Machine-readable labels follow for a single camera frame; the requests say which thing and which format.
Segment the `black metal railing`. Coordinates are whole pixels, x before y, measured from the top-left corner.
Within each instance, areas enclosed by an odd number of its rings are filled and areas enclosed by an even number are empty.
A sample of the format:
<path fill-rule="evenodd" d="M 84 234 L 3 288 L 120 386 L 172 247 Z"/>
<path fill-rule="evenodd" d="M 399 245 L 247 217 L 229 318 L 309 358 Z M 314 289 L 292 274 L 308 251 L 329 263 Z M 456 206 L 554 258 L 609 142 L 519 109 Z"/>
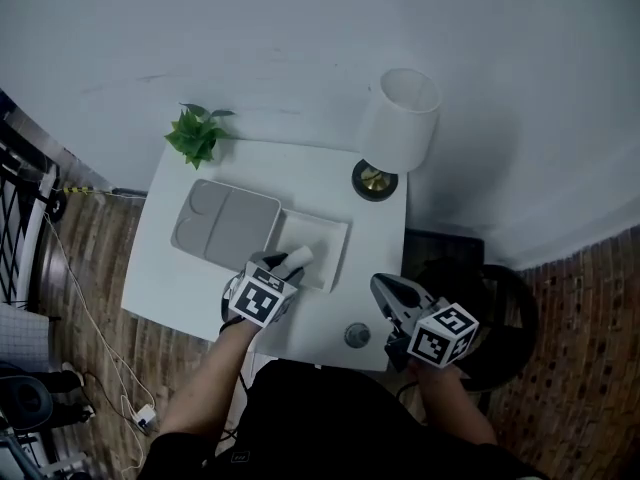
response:
<path fill-rule="evenodd" d="M 31 274 L 59 166 L 10 122 L 17 105 L 0 90 L 0 302 L 29 307 Z"/>

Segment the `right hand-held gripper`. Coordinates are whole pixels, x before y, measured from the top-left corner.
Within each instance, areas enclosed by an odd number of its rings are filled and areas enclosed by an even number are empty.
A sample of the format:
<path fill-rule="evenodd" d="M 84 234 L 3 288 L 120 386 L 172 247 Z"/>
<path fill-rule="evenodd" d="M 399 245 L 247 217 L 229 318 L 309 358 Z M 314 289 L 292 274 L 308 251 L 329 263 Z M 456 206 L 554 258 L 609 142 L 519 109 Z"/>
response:
<path fill-rule="evenodd" d="M 377 273 L 370 289 L 394 326 L 384 350 L 398 372 L 410 359 L 443 369 L 469 350 L 479 321 L 460 304 L 444 300 L 432 304 L 421 285 L 398 275 Z"/>

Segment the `white table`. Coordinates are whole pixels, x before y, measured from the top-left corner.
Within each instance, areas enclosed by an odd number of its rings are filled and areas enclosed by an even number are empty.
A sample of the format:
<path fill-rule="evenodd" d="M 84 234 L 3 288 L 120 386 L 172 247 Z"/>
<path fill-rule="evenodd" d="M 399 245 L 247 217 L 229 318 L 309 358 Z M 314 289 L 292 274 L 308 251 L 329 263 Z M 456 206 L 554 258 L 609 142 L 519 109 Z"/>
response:
<path fill-rule="evenodd" d="M 383 202 L 369 202 L 352 187 L 356 153 L 249 140 L 224 140 L 219 149 L 220 162 L 198 170 L 174 149 L 164 150 L 135 233 L 123 308 L 199 338 L 217 338 L 220 298 L 232 274 L 177 250 L 170 236 L 194 182 L 220 181 L 274 197 L 287 209 L 349 225 L 331 292 L 302 289 L 295 305 L 259 334 L 254 350 L 311 364 L 384 370 L 391 326 L 377 307 L 370 280 L 401 270 L 406 184 Z M 344 341 L 354 322 L 371 331 L 361 349 Z"/>

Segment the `black round wheel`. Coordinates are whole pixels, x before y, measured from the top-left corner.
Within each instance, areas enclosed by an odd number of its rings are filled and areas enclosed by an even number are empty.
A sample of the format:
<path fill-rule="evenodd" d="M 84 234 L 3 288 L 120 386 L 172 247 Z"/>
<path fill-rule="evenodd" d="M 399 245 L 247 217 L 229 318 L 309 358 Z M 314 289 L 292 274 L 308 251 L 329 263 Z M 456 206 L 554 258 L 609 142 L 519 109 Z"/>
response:
<path fill-rule="evenodd" d="M 67 195 L 64 191 L 53 191 L 49 195 L 47 214 L 52 223 L 61 220 L 67 207 Z"/>

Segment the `white power adapter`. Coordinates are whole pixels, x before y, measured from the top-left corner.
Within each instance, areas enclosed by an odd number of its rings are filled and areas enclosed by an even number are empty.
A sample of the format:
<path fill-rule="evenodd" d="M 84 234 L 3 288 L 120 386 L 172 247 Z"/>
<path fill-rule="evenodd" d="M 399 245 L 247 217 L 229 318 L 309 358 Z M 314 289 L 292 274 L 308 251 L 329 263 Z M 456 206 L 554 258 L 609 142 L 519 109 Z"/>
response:
<path fill-rule="evenodd" d="M 150 430 L 156 421 L 157 413 L 150 404 L 145 404 L 134 414 L 134 422 L 136 425 L 144 430 Z"/>

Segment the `grey divided tray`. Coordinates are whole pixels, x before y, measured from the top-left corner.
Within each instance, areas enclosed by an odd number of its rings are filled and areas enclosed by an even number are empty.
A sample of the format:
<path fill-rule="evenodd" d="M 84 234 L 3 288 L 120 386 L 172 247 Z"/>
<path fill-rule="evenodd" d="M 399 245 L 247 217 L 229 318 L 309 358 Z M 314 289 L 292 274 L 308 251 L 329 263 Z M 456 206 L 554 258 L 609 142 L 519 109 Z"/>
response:
<path fill-rule="evenodd" d="M 279 200 L 228 184 L 194 182 L 178 214 L 171 245 L 230 271 L 244 269 L 269 243 Z"/>

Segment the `green potted plant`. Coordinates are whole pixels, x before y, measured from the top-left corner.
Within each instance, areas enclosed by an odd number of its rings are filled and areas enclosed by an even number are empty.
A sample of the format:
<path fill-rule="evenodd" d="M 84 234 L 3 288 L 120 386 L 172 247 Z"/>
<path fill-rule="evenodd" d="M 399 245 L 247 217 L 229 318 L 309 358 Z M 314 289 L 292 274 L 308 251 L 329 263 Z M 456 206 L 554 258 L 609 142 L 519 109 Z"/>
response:
<path fill-rule="evenodd" d="M 184 157 L 186 164 L 198 170 L 202 164 L 215 160 L 217 142 L 231 137 L 223 119 L 235 117 L 236 113 L 229 109 L 209 111 L 193 103 L 180 103 L 180 107 L 180 115 L 171 122 L 171 131 L 164 139 Z"/>

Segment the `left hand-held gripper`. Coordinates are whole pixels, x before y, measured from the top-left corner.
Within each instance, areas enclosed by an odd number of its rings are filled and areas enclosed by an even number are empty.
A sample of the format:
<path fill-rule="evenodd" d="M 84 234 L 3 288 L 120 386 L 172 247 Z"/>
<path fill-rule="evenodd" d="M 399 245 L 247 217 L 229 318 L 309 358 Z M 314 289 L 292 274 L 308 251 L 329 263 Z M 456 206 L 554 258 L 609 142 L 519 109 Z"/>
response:
<path fill-rule="evenodd" d="M 227 282 L 221 298 L 221 318 L 224 324 L 244 319 L 260 328 L 277 321 L 285 314 L 297 296 L 305 269 L 286 270 L 281 277 L 271 273 L 286 258 L 287 253 L 253 253 L 240 273 Z"/>

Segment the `black round chair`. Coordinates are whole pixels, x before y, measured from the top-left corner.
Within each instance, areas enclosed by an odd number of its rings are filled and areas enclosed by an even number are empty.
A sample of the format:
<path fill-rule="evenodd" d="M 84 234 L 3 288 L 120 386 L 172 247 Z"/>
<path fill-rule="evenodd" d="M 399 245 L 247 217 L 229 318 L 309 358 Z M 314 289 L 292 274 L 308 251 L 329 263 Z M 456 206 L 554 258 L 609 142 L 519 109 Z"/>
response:
<path fill-rule="evenodd" d="M 521 373 L 534 353 L 539 311 L 531 289 L 507 267 L 469 266 L 452 258 L 426 262 L 417 282 L 479 321 L 469 352 L 455 365 L 464 388 L 479 396 L 479 408 L 487 412 L 491 393 Z"/>

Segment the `white rectangular tray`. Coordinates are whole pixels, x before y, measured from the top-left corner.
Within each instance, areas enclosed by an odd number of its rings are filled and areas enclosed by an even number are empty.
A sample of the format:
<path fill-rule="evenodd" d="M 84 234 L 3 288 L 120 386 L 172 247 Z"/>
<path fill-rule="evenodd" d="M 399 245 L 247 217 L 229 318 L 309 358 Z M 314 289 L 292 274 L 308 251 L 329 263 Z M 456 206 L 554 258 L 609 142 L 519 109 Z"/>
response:
<path fill-rule="evenodd" d="M 291 253 L 306 246 L 313 260 L 304 267 L 301 285 L 330 293 L 338 273 L 349 225 L 282 209 L 267 244 L 269 253 Z"/>

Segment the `small white cylinder object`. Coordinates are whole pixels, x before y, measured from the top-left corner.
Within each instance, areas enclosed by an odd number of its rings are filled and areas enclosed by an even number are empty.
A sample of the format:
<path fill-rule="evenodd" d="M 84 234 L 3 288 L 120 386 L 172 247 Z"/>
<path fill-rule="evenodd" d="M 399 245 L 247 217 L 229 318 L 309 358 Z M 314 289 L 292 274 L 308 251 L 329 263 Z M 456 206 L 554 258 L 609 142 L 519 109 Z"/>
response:
<path fill-rule="evenodd" d="M 314 254 L 308 246 L 302 246 L 289 253 L 279 265 L 278 276 L 282 279 L 292 277 L 298 270 L 304 269 L 314 260 Z"/>

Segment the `white gridded board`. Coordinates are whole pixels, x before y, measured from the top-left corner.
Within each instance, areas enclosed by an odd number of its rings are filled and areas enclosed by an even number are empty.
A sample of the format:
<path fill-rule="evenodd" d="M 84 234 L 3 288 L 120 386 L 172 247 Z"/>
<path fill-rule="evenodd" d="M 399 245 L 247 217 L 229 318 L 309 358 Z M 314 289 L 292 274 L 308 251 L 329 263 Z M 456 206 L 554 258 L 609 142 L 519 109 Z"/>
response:
<path fill-rule="evenodd" d="M 0 367 L 48 371 L 49 331 L 46 316 L 0 303 Z"/>

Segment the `person's black clothing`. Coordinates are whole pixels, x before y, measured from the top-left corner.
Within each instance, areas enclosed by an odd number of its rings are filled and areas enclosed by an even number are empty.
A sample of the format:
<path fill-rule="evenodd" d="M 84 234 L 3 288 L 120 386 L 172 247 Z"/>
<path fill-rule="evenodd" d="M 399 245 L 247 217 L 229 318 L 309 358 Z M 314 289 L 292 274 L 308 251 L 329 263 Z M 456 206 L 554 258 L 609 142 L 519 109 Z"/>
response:
<path fill-rule="evenodd" d="M 138 480 L 548 480 L 506 450 L 420 424 L 372 378 L 274 360 L 256 375 L 234 444 L 158 437 Z"/>

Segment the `black and white headset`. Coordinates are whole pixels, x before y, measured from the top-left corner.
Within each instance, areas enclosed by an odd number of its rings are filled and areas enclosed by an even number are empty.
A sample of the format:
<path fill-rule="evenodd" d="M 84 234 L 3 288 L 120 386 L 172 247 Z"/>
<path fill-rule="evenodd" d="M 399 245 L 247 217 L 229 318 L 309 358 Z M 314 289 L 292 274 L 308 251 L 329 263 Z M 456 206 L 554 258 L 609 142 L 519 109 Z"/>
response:
<path fill-rule="evenodd" d="M 0 409 L 15 431 L 29 432 L 49 420 L 53 400 L 44 384 L 32 376 L 0 377 Z"/>

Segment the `white shade table lamp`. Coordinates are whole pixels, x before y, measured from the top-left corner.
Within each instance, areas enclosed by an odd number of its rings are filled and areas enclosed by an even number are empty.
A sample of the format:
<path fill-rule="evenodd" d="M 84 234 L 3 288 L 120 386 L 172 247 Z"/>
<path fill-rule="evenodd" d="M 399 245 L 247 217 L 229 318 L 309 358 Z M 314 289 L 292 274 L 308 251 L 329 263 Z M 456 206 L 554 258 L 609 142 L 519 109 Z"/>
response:
<path fill-rule="evenodd" d="M 399 178 L 423 163 L 440 104 L 435 82 L 420 71 L 392 68 L 379 77 L 356 135 L 361 160 L 351 181 L 360 197 L 388 199 Z"/>

